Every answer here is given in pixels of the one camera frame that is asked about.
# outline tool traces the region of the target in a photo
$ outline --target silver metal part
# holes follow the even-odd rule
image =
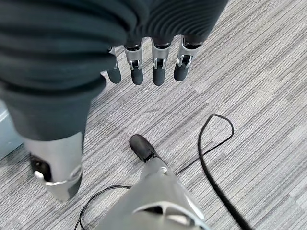
[[[124,47],[126,58],[131,70],[134,70],[134,62],[137,61],[138,69],[142,69],[142,61],[143,61],[143,41],[141,42],[139,49],[137,50],[129,50],[127,47]]]
[[[34,170],[34,175],[59,201],[67,201],[78,191],[82,179],[83,136],[79,132],[71,137],[51,141],[24,138],[24,145],[31,156],[47,164],[51,181],[44,173]]]
[[[113,54],[115,57],[116,57],[116,63],[115,63],[115,66],[113,67],[113,69],[117,69],[118,67],[118,63],[117,63],[117,56],[116,56],[116,52],[115,52],[115,47],[113,46],[110,51],[109,51],[110,54]]]
[[[153,67],[158,68],[158,59],[162,59],[162,69],[166,68],[167,58],[169,54],[170,44],[164,49],[157,48],[154,41],[152,40],[152,58],[153,58]]]
[[[70,200],[78,191],[79,186],[76,187],[76,184],[81,182],[82,178],[82,167],[79,166],[76,168],[76,172],[72,173],[74,176],[71,177],[69,180],[61,181],[61,182],[48,182],[45,181],[44,175],[39,172],[35,171],[34,176],[44,185],[44,187],[58,200],[61,202]]]
[[[195,49],[188,49],[184,46],[184,36],[181,36],[181,42],[180,42],[180,47],[178,51],[178,56],[177,56],[177,65],[180,67],[182,65],[182,61],[184,56],[189,57],[189,61],[186,64],[186,67],[188,68],[192,62],[192,60],[196,57],[197,52],[200,50],[201,46],[197,46]]]
[[[189,192],[158,157],[146,162],[140,180],[95,228],[104,229],[210,230]]]

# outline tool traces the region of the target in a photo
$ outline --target robotic hand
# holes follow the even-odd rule
[[[164,82],[170,44],[181,35],[174,78],[185,79],[227,0],[1,0],[0,98],[30,152],[33,173],[60,201],[82,179],[91,100],[121,80],[124,45],[142,83],[142,38],[152,39],[153,82]]]

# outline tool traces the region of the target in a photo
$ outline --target black wire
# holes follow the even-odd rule
[[[217,144],[216,146],[212,147],[211,149],[209,149],[208,151],[206,152],[202,152],[201,150],[201,138],[202,138],[202,134],[205,130],[205,128],[207,127],[208,123],[210,122],[210,120],[212,119],[212,117],[219,117],[223,120],[226,120],[230,126],[231,126],[231,130],[232,130],[232,133],[231,135],[225,139],[224,141],[222,141],[221,143]],[[221,189],[219,188],[219,186],[216,184],[215,180],[212,178],[209,170],[207,169],[207,166],[205,164],[205,161],[203,159],[203,156],[205,154],[207,154],[208,152],[211,152],[212,150],[214,150],[215,148],[223,145],[225,142],[227,142],[230,138],[233,137],[235,133],[235,130],[234,130],[234,126],[233,124],[231,123],[231,121],[222,116],[222,115],[218,115],[218,114],[211,114],[210,117],[207,119],[207,121],[205,122],[205,124],[203,125],[203,127],[201,128],[201,131],[200,131],[200,134],[198,136],[198,158],[193,160],[190,164],[188,164],[187,166],[185,166],[184,168],[180,169],[177,173],[175,173],[175,175],[179,175],[181,174],[182,172],[184,172],[186,169],[188,169],[191,165],[193,165],[198,159],[201,161],[201,166],[202,166],[202,169],[205,173],[205,175],[207,176],[208,178],[208,181],[210,182],[212,188],[215,190],[216,194],[219,196],[220,200],[223,202],[223,204],[225,205],[225,207],[227,208],[227,210],[229,211],[229,213],[233,216],[233,218],[236,220],[236,222],[238,223],[238,225],[241,227],[242,230],[252,230],[252,228],[248,225],[248,223],[244,220],[244,218],[239,214],[239,212],[236,210],[236,208],[230,203],[230,201],[227,199],[227,197],[224,195],[224,193],[221,191]],[[111,190],[111,189],[116,189],[116,188],[126,188],[126,189],[130,189],[131,186],[124,186],[124,185],[112,185],[102,191],[99,191],[98,193],[94,194],[90,200],[86,203],[86,205],[83,207],[83,209],[81,210],[80,212],[80,215],[79,215],[79,219],[78,219],[78,222],[76,223],[76,226],[74,228],[74,230],[77,230],[77,227],[78,227],[78,224],[80,224],[82,230],[86,230],[85,227],[82,225],[82,222],[81,222],[81,219],[82,219],[82,216],[84,215],[88,205],[96,198],[98,197],[99,195],[101,195],[102,193],[108,191],[108,190]]]
[[[210,117],[209,117],[209,118],[207,119],[207,121],[205,122],[205,124],[203,125],[202,129],[205,129],[205,128],[206,128],[206,126],[208,125],[209,121],[211,120],[211,118],[212,118],[213,116],[217,116],[217,117],[219,117],[219,118],[222,118],[222,119],[228,121],[228,123],[229,123],[230,126],[231,126],[232,133],[231,133],[231,135],[230,135],[227,139],[223,140],[222,142],[220,142],[220,143],[217,144],[216,146],[212,147],[211,149],[205,151],[205,152],[202,154],[202,156],[204,156],[204,155],[207,154],[208,152],[211,152],[213,149],[215,149],[215,148],[217,148],[217,147],[223,145],[226,141],[228,141],[230,138],[232,138],[232,137],[234,136],[234,134],[235,134],[235,129],[234,129],[234,126],[233,126],[233,124],[231,123],[231,121],[228,120],[226,117],[223,117],[223,116],[218,115],[218,114],[211,114]],[[196,159],[193,160],[190,164],[188,164],[188,165],[185,166],[184,168],[180,169],[178,172],[175,173],[175,175],[177,176],[177,175],[181,174],[182,172],[184,172],[186,169],[188,169],[190,166],[192,166],[192,164],[194,164],[199,158],[200,158],[200,157],[196,158]]]
[[[77,223],[76,223],[76,225],[75,225],[74,230],[77,230],[78,224],[80,224],[80,227],[81,227],[82,230],[86,230],[85,227],[82,225],[81,219],[82,219],[82,217],[83,217],[83,215],[84,215],[84,213],[85,213],[85,211],[86,211],[88,205],[89,205],[96,197],[100,196],[102,193],[104,193],[104,192],[106,192],[106,191],[109,191],[109,190],[112,190],[112,189],[117,189],[117,188],[126,188],[126,189],[130,189],[131,186],[126,186],[126,185],[112,185],[112,186],[110,186],[110,187],[108,187],[108,188],[105,188],[105,189],[102,190],[102,191],[99,191],[99,192],[95,193],[95,194],[89,199],[89,201],[86,203],[86,205],[82,208],[82,210],[81,210],[81,212],[80,212],[80,215],[79,215],[79,219],[78,219],[78,221],[77,221]]]
[[[233,216],[233,218],[236,220],[236,222],[238,223],[238,225],[241,227],[241,229],[243,230],[252,230],[252,228],[248,225],[248,223],[244,220],[244,218],[241,216],[241,214],[236,210],[236,208],[230,203],[230,201],[227,199],[227,197],[224,195],[224,193],[221,191],[221,189],[219,188],[219,186],[216,184],[215,180],[212,178],[206,164],[205,164],[205,161],[203,159],[203,155],[208,153],[209,151],[211,151],[212,149],[216,148],[217,146],[221,145],[217,145],[216,147],[206,151],[205,153],[202,153],[201,151],[201,137],[202,137],[202,134],[206,128],[206,126],[208,125],[208,123],[210,122],[211,118],[213,116],[217,116],[221,119],[224,119],[226,120],[230,126],[231,126],[231,129],[232,129],[232,134],[229,138],[227,138],[225,141],[221,142],[221,143],[224,143],[226,142],[227,140],[229,140],[235,133],[235,130],[234,130],[234,126],[233,124],[231,123],[231,121],[224,117],[224,116],[221,116],[221,115],[218,115],[218,114],[211,114],[210,117],[208,118],[208,120],[205,122],[205,124],[203,125],[203,127],[201,128],[201,131],[200,131],[200,134],[198,136],[198,155],[199,155],[199,159],[201,161],[201,166],[202,166],[202,169],[205,173],[205,175],[207,176],[208,178],[208,181],[210,182],[212,188],[215,190],[216,194],[219,196],[219,198],[221,199],[221,201],[223,202],[223,204],[225,205],[225,207],[228,209],[229,213]]]

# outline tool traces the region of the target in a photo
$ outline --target gray striped carpet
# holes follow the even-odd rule
[[[77,196],[61,204],[33,179],[21,146],[0,161],[1,230],[71,230],[86,201],[112,184],[134,184],[142,163],[130,150],[143,134],[177,171],[197,154],[197,136],[211,113],[227,116],[235,136],[206,161],[226,195],[255,230],[307,230],[307,1],[232,0],[193,62],[188,79],[173,77],[178,38],[164,85],[152,83],[151,44],[144,43],[143,85],[135,86],[118,49],[123,81],[93,101]],[[204,149],[229,135],[214,119]],[[196,163],[180,180],[213,230],[239,229]],[[92,229],[125,191],[91,206]]]

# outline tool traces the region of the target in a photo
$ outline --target black rubber fingertip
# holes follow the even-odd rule
[[[111,82],[113,82],[114,84],[120,83],[121,75],[118,67],[116,69],[108,70],[107,73]]]
[[[129,144],[133,152],[143,162],[147,162],[151,157],[158,157],[158,154],[154,150],[154,147],[142,135],[139,134],[133,135],[129,140]]]
[[[131,70],[131,77],[134,84],[141,85],[143,82],[143,70],[134,68],[134,70]]]
[[[165,69],[162,69],[161,67],[154,68],[153,69],[153,82],[155,85],[160,86],[164,82],[165,78]]]
[[[182,65],[179,67],[178,64],[176,64],[175,70],[174,70],[174,78],[177,81],[183,81],[188,74],[188,68],[186,68],[186,65],[182,63]]]

